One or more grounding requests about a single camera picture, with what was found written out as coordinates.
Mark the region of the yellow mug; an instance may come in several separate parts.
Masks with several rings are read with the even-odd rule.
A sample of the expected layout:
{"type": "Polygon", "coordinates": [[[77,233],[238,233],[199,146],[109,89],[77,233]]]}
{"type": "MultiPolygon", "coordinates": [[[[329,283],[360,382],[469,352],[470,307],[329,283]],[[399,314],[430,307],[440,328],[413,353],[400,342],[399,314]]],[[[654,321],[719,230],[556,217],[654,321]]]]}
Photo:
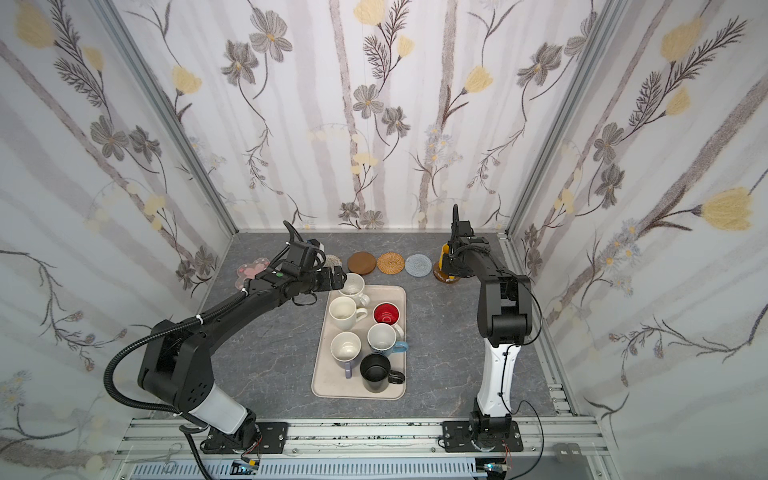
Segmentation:
{"type": "Polygon", "coordinates": [[[440,266],[440,269],[443,271],[443,264],[445,260],[448,258],[450,254],[450,246],[448,243],[444,244],[441,249],[440,258],[438,260],[438,264],[440,266]]]}

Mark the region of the colourful woven round coaster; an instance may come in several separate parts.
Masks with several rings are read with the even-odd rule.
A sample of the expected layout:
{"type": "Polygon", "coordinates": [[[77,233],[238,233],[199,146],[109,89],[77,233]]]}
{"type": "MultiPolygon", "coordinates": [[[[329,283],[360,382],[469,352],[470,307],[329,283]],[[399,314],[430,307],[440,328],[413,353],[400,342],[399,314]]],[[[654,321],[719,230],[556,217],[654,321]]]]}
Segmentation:
{"type": "Polygon", "coordinates": [[[343,262],[342,262],[342,260],[338,256],[332,255],[332,254],[328,254],[326,256],[326,260],[325,260],[324,266],[325,267],[330,267],[330,268],[342,267],[343,266],[343,262]]]}

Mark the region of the glossy amber round coaster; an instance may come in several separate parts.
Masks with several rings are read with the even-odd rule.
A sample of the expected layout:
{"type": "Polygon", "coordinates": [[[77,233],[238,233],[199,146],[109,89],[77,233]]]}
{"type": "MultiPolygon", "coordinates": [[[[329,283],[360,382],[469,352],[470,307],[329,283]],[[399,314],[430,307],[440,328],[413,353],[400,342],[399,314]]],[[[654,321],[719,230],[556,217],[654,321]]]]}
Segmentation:
{"type": "Polygon", "coordinates": [[[451,276],[445,274],[441,269],[438,263],[435,263],[432,268],[432,274],[433,276],[440,282],[445,284],[454,284],[461,280],[460,277],[451,276]]]}

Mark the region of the grey blue woven coaster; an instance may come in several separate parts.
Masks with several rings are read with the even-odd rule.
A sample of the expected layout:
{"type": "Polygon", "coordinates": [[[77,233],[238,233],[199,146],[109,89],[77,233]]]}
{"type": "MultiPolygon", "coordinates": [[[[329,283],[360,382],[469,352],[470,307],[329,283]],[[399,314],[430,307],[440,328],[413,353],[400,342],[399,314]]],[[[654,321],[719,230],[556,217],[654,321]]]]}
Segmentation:
{"type": "Polygon", "coordinates": [[[421,253],[410,255],[405,260],[405,271],[415,278],[423,278],[432,271],[433,263],[430,258],[421,253]]]}

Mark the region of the speckled white mug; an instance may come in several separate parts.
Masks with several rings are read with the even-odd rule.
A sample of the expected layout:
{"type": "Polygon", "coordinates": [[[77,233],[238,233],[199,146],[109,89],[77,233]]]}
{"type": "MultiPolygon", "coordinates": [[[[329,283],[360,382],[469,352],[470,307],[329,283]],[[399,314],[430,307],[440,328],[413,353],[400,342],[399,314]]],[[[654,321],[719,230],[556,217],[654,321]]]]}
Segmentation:
{"type": "Polygon", "coordinates": [[[365,293],[365,287],[365,280],[361,275],[348,273],[340,293],[354,300],[358,307],[368,307],[370,305],[370,297],[365,293]]]}

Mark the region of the pink flower shaped coaster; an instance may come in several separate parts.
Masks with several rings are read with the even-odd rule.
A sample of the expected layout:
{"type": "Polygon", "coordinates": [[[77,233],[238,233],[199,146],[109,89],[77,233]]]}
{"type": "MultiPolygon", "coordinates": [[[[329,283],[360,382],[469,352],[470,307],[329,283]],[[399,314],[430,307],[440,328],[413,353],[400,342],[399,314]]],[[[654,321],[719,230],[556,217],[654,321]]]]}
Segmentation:
{"type": "Polygon", "coordinates": [[[260,257],[250,263],[240,265],[236,270],[236,287],[242,288],[247,280],[253,280],[257,274],[261,273],[269,266],[269,262],[269,259],[260,257]]]}

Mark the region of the dark wooden round coaster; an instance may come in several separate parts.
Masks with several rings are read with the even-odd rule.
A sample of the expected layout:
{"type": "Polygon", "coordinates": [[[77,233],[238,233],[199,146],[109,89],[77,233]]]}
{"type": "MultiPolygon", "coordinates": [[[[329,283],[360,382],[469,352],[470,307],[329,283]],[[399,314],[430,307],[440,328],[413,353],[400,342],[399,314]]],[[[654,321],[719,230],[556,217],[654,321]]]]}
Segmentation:
{"type": "Polygon", "coordinates": [[[377,258],[366,251],[352,254],[347,261],[347,268],[351,273],[361,276],[372,273],[377,267],[377,258]]]}

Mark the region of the woven rattan round coaster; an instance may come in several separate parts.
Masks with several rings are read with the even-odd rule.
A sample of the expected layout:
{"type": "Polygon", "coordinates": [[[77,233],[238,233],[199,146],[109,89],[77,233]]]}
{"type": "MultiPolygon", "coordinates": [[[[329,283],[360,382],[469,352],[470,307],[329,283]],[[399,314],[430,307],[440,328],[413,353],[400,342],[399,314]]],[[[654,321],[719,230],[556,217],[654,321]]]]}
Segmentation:
{"type": "Polygon", "coordinates": [[[377,258],[376,265],[382,273],[396,275],[404,270],[405,259],[399,253],[387,252],[377,258]]]}

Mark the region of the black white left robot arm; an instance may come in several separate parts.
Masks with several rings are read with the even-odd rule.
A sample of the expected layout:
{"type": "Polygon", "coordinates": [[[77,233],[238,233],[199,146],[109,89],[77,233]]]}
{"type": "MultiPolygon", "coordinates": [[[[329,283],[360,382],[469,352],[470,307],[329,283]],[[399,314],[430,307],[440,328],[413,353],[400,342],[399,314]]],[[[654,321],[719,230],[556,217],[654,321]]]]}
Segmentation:
{"type": "Polygon", "coordinates": [[[160,337],[148,342],[137,383],[172,412],[210,428],[214,445],[206,453],[243,453],[261,440],[256,415],[216,384],[213,355],[259,316],[296,297],[342,289],[347,274],[325,261],[320,242],[293,240],[275,263],[189,326],[162,321],[153,328],[160,337]]]}

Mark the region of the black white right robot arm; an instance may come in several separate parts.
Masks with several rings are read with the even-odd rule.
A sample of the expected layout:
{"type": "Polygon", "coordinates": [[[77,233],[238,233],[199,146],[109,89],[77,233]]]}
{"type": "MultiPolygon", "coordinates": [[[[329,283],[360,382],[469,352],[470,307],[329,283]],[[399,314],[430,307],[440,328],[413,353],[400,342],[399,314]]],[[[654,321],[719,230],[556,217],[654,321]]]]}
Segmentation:
{"type": "Polygon", "coordinates": [[[513,273],[493,253],[489,241],[476,235],[471,223],[459,217],[452,220],[439,270],[448,277],[480,282],[477,327],[484,339],[484,364],[469,423],[472,442],[487,449],[506,441],[512,432],[514,366],[533,329],[530,280],[513,273]]]}

